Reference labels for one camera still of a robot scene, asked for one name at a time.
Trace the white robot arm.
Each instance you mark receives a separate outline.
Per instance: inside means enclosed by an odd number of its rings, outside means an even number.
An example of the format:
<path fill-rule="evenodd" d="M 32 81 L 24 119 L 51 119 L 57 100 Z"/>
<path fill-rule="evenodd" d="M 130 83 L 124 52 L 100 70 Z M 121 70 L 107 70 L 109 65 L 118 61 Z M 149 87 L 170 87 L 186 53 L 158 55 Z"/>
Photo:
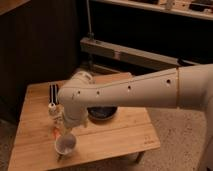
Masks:
<path fill-rule="evenodd" d="M 81 125 L 89 107 L 157 107 L 199 110 L 206 135 L 198 171 L 213 171 L 213 64 L 177 67 L 129 79 L 97 84 L 85 71 L 75 73 L 58 92 L 63 124 Z"/>

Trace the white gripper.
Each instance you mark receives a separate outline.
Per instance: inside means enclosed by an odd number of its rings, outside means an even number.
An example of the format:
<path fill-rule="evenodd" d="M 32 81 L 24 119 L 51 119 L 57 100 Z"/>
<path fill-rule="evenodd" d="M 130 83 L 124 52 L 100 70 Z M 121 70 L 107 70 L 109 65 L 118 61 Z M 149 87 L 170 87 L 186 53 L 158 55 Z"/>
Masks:
<path fill-rule="evenodd" d="M 62 135 L 69 134 L 73 128 L 83 125 L 87 126 L 88 115 L 86 113 L 77 114 L 77 115 L 62 115 L 62 126 L 60 128 L 60 133 Z"/>

